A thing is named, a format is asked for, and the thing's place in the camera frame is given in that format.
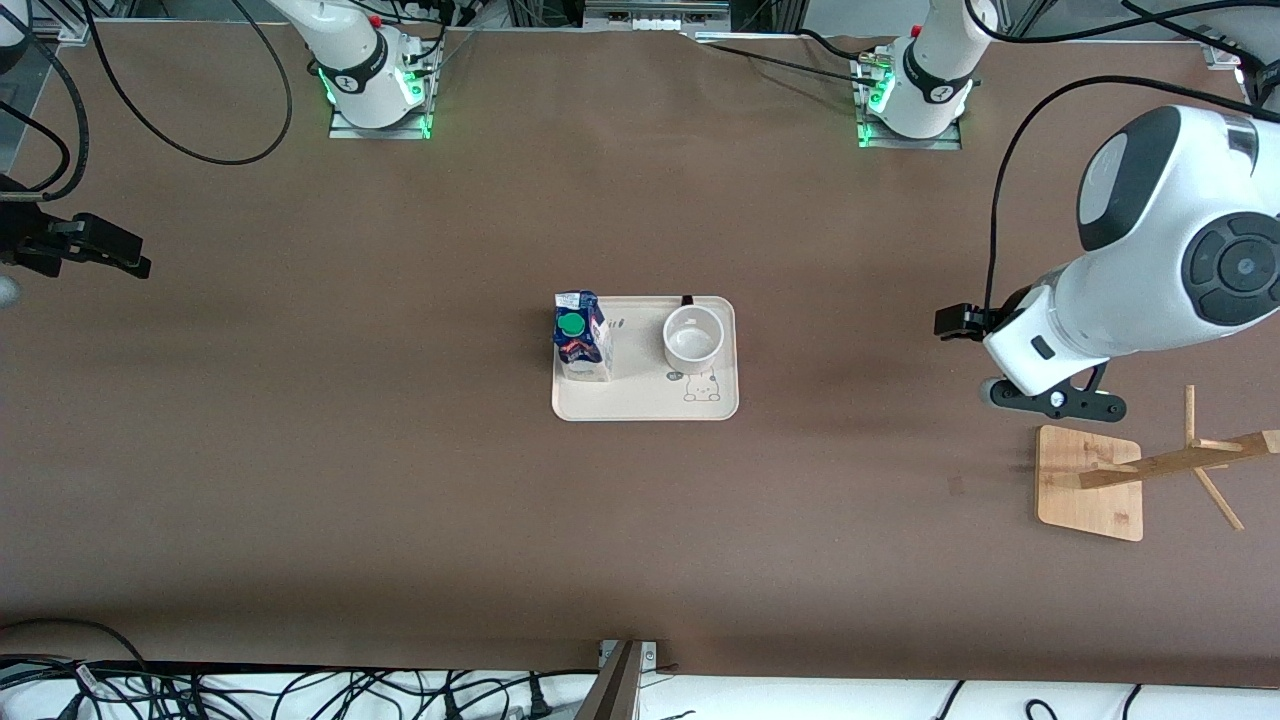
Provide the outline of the beige rabbit print tray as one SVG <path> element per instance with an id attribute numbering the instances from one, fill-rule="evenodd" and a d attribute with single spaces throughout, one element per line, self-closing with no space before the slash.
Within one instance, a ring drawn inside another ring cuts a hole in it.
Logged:
<path id="1" fill-rule="evenodd" d="M 609 382 L 571 380 L 552 360 L 550 406 L 567 421 L 722 421 L 739 410 L 739 350 L 733 305 L 724 297 L 694 295 L 714 313 L 724 342 L 712 366 L 687 374 L 667 361 L 662 325 L 682 299 L 677 295 L 600 296 L 614 346 Z"/>

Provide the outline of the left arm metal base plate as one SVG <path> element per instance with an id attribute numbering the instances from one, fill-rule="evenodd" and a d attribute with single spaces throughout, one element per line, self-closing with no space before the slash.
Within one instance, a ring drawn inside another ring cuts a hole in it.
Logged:
<path id="1" fill-rule="evenodd" d="M 973 82 L 959 94 L 942 86 L 946 102 L 929 102 L 895 59 L 863 53 L 849 63 L 855 82 L 858 146 L 861 149 L 910 149 L 952 151 L 963 147 L 960 117 Z"/>

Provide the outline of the aluminium frame corner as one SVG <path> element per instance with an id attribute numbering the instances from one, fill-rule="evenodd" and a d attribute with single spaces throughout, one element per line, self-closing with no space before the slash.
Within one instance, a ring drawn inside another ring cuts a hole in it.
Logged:
<path id="1" fill-rule="evenodd" d="M 1204 36 L 1199 42 L 1204 46 L 1206 64 L 1211 70 L 1242 70 L 1243 58 L 1236 53 L 1242 49 L 1222 35 L 1202 29 Z"/>
<path id="2" fill-rule="evenodd" d="M 29 28 L 44 41 L 84 46 L 95 9 L 95 0 L 29 0 Z"/>

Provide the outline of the metal frame bracket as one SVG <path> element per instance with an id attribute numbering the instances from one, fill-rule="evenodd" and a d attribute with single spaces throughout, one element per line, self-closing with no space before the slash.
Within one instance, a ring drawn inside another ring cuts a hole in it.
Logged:
<path id="1" fill-rule="evenodd" d="M 573 720 L 637 720 L 640 680 L 658 667 L 655 641 L 603 641 L 596 674 Z"/>

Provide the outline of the blue white milk carton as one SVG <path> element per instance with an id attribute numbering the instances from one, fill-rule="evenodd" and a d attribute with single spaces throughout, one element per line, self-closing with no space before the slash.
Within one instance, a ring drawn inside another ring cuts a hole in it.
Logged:
<path id="1" fill-rule="evenodd" d="M 552 342 L 567 380 L 604 383 L 613 379 L 613 343 L 600 299 L 591 291 L 554 297 Z"/>

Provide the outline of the wooden cup rack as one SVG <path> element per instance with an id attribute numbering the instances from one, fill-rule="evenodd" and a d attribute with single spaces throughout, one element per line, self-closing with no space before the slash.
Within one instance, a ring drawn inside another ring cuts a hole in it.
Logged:
<path id="1" fill-rule="evenodd" d="M 1036 432 L 1036 518 L 1050 527 L 1138 542 L 1144 537 L 1146 483 L 1192 474 L 1229 527 L 1243 530 L 1240 518 L 1208 471 L 1280 456 L 1280 429 L 1212 439 L 1199 436 L 1196 410 L 1196 387 L 1185 386 L 1183 447 L 1149 456 L 1129 439 L 1065 427 L 1039 427 Z"/>

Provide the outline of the grey power strip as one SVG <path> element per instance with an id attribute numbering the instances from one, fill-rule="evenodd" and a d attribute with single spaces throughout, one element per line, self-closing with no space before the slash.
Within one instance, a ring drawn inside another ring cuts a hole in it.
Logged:
<path id="1" fill-rule="evenodd" d="M 591 31 L 731 32 L 728 0 L 582 0 Z"/>

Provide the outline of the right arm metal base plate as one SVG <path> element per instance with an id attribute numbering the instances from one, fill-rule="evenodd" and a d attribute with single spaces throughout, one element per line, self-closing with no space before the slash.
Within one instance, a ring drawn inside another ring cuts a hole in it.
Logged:
<path id="1" fill-rule="evenodd" d="M 332 105 L 332 138 L 426 140 L 433 133 L 440 47 L 384 28 L 381 65 L 317 64 Z"/>

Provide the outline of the white smiley face mug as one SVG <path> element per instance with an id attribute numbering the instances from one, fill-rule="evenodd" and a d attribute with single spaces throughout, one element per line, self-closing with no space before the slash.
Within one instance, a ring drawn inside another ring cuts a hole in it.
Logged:
<path id="1" fill-rule="evenodd" d="M 678 306 L 663 322 L 660 341 L 668 366 L 696 375 L 710 369 L 724 346 L 726 331 L 721 316 L 698 304 L 691 295 L 680 299 Z"/>

